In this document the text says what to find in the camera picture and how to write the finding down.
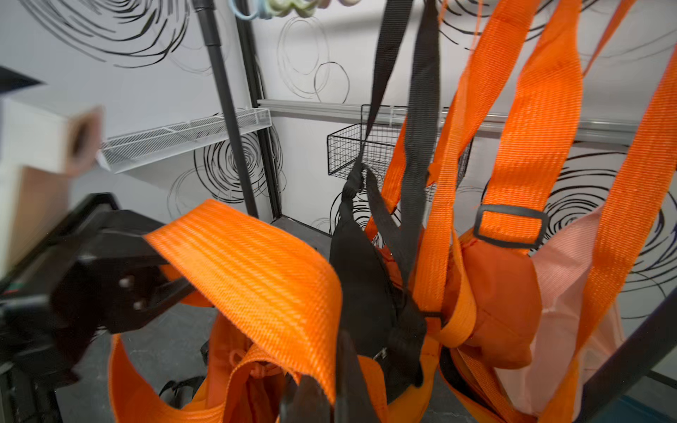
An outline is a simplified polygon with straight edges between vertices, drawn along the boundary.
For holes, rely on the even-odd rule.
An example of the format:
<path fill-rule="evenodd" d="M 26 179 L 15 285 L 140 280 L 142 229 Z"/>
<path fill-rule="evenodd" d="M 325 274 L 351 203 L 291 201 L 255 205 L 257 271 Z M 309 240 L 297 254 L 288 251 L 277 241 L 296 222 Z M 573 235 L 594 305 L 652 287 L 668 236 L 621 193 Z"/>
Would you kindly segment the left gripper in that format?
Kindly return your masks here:
<path fill-rule="evenodd" d="M 95 333 L 143 328 L 194 292 L 145 237 L 162 224 L 88 195 L 1 279 L 1 361 L 56 389 Z"/>

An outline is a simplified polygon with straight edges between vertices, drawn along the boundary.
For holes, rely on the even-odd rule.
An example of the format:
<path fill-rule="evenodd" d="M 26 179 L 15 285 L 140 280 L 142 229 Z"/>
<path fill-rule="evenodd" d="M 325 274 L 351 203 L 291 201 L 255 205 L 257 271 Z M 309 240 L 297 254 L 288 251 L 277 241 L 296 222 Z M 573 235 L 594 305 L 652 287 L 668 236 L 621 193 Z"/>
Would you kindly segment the orange sling bag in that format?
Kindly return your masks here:
<path fill-rule="evenodd" d="M 601 212 L 592 270 L 583 291 L 576 347 L 567 373 L 539 417 L 571 422 L 583 349 L 615 303 L 676 169 L 676 58 L 668 62 Z"/>

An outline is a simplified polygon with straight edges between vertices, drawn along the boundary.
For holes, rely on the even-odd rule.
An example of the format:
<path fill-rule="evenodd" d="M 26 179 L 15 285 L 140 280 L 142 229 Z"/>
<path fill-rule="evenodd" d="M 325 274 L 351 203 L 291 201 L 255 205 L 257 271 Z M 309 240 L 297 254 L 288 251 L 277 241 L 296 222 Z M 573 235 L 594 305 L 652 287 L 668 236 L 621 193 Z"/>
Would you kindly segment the black sling bag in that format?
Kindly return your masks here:
<path fill-rule="evenodd" d="M 341 327 L 350 333 L 358 354 L 379 365 L 389 402 L 424 380 L 420 354 L 427 325 L 407 285 L 419 250 L 428 166 L 437 142 L 439 86 L 437 5 L 428 1 L 414 48 L 400 222 L 391 218 L 377 178 L 358 156 L 341 193 L 340 221 L 331 240 L 330 263 L 344 294 Z M 361 190 L 368 195 L 371 215 L 400 271 L 401 288 L 395 287 L 381 252 L 354 220 L 354 198 Z"/>

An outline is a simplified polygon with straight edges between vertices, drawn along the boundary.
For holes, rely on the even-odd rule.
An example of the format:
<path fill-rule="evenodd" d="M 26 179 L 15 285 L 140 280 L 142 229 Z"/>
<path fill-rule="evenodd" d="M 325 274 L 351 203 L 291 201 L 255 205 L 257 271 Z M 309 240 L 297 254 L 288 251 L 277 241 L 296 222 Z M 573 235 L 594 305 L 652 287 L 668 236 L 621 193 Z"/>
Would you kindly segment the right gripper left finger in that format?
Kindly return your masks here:
<path fill-rule="evenodd" d="M 287 385 L 280 400 L 280 422 L 329 423 L 331 406 L 320 384 L 303 375 L 299 384 L 287 376 Z"/>

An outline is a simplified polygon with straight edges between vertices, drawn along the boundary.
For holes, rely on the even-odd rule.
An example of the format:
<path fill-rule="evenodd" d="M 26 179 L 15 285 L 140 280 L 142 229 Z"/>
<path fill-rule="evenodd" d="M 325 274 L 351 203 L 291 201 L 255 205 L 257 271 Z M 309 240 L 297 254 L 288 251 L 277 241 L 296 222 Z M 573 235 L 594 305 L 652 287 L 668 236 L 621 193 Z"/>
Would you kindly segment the pink sling bag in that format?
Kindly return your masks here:
<path fill-rule="evenodd" d="M 610 301 L 591 336 L 582 347 L 577 346 L 584 293 L 604 211 L 600 206 L 567 225 L 531 257 L 542 303 L 539 325 L 529 345 L 532 361 L 518 370 L 496 373 L 514 408 L 537 421 L 542 421 L 574 358 L 578 359 L 579 370 L 574 380 L 572 413 L 563 420 L 578 418 L 583 387 L 625 340 L 617 302 Z"/>

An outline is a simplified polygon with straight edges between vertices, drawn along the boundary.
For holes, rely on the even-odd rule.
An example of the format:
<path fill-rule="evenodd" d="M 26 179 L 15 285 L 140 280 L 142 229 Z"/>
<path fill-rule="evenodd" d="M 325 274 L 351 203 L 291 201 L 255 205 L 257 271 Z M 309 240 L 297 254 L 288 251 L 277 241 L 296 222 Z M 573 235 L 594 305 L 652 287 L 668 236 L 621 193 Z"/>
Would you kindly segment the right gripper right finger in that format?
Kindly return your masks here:
<path fill-rule="evenodd" d="M 379 422 L 354 343 L 349 333 L 343 330 L 338 333 L 336 370 L 335 421 Z"/>

